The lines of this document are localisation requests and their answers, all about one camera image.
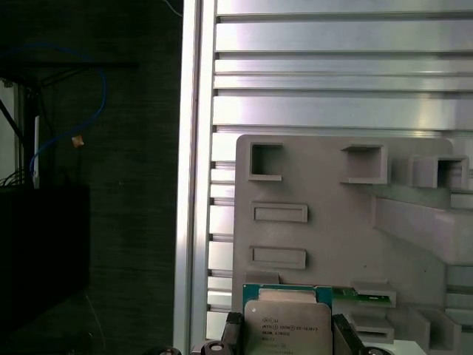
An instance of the gray plastic bracket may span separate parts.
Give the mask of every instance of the gray plastic bracket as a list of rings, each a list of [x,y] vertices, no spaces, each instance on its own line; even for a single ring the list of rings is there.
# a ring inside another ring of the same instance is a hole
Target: gray plastic bracket
[[[465,155],[412,156],[408,179],[414,187],[467,189],[469,159]]]
[[[460,348],[461,326],[440,309],[410,308],[409,335],[429,355],[454,355]]]
[[[279,273],[269,271],[246,271],[245,283],[260,283],[266,285],[278,285]]]
[[[347,176],[342,183],[389,183],[387,147],[376,142],[355,142],[343,148],[347,154]]]
[[[254,220],[306,223],[307,205],[253,202],[251,204],[251,215]]]
[[[385,318],[352,314],[351,319],[362,341],[387,344],[394,342],[394,328]]]
[[[281,152],[282,143],[250,142],[248,180],[282,181],[282,176],[277,171]]]
[[[304,249],[250,246],[250,262],[268,268],[305,268]]]
[[[389,283],[355,281],[352,282],[352,287],[358,294],[371,296],[387,296],[391,301],[391,304],[388,306],[388,308],[396,307],[396,291]]]

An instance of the gray 3d-printed holder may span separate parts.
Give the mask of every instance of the gray 3d-printed holder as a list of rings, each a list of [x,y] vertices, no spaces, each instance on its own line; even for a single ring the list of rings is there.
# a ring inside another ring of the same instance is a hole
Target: gray 3d-printed holder
[[[243,283],[267,283],[257,275],[271,275],[283,284],[389,297],[376,306],[334,303],[364,336],[417,337],[431,354],[439,354],[439,339],[456,339],[455,324],[430,311],[444,307],[445,263],[473,263],[462,247],[473,222],[448,209],[449,189],[463,186],[456,177],[468,161],[452,155],[448,140],[246,135],[236,147],[234,311],[242,310]],[[413,167],[419,157],[449,162],[429,168],[437,189],[411,187],[411,177],[422,180]],[[407,326],[411,305],[425,305],[428,341]],[[454,354],[456,342],[446,343],[445,354]]]
[[[467,189],[469,159],[464,155],[413,156],[409,160],[409,185],[436,189]]]

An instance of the metal bar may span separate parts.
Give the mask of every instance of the metal bar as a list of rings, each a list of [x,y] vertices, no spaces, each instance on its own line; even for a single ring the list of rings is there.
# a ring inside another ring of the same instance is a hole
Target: metal bar
[[[197,141],[197,74],[200,45],[198,0],[185,0],[181,66],[179,169],[177,176],[176,266],[174,274],[173,345],[191,350],[191,291],[194,234],[195,146]]]
[[[218,0],[219,16],[340,14],[340,13],[464,13],[472,11],[469,0],[370,1],[370,0]]]
[[[16,125],[15,120],[13,120],[13,117],[12,117],[11,114],[8,112],[8,109],[7,109],[6,106],[4,105],[3,101],[1,100],[1,98],[0,98],[0,111],[1,111],[1,113],[3,113],[3,116],[5,116],[5,118],[7,119],[8,124],[12,127],[13,131],[15,132],[16,136],[17,136],[18,139],[20,140],[21,144],[23,144],[23,146],[27,146],[27,142],[26,142],[26,140],[24,139],[23,132],[22,132],[22,131],[18,128],[18,126]]]
[[[41,79],[40,80],[41,87],[49,87],[51,85],[64,81],[68,78],[76,76],[77,74],[80,74],[89,69],[90,68],[88,67],[83,67],[83,68],[77,68],[77,69],[69,68],[68,70],[62,70],[56,74],[52,74],[52,75],[47,76],[46,78]]]
[[[192,331],[194,344],[205,338],[207,321],[207,276],[208,276],[208,222],[211,171],[212,96],[215,62],[216,2],[203,2],[202,43],[200,50],[200,82],[198,107],[197,179],[195,198],[194,270],[192,288]]]
[[[217,52],[471,54],[472,32],[472,20],[221,23],[215,43]]]

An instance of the intel xeon processor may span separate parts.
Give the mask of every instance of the intel xeon processor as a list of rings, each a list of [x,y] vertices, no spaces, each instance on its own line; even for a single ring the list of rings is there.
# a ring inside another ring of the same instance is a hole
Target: intel xeon processor
[[[332,313],[323,303],[251,300],[245,355],[332,355]]]

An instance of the rectangular slot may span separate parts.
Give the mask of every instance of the rectangular slot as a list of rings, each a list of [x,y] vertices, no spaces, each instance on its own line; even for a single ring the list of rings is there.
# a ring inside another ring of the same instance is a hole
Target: rectangular slot
[[[394,342],[394,328],[384,318],[352,315],[353,327],[364,342]]]
[[[462,155],[412,157],[410,183],[430,189],[467,189],[469,159]]]
[[[460,347],[461,326],[436,308],[416,308],[430,322],[429,350],[457,354]]]
[[[305,250],[250,246],[250,261],[270,268],[305,268]]]
[[[345,183],[388,183],[387,148],[379,143],[352,143],[347,153]]]
[[[275,222],[307,222],[307,205],[291,203],[252,203],[254,220]]]
[[[281,143],[250,143],[249,180],[281,181]]]
[[[363,281],[355,281],[352,287],[359,295],[366,295],[370,297],[384,296],[389,297],[389,303],[369,302],[367,304],[377,305],[379,307],[394,308],[396,306],[396,291],[389,283],[371,283]]]

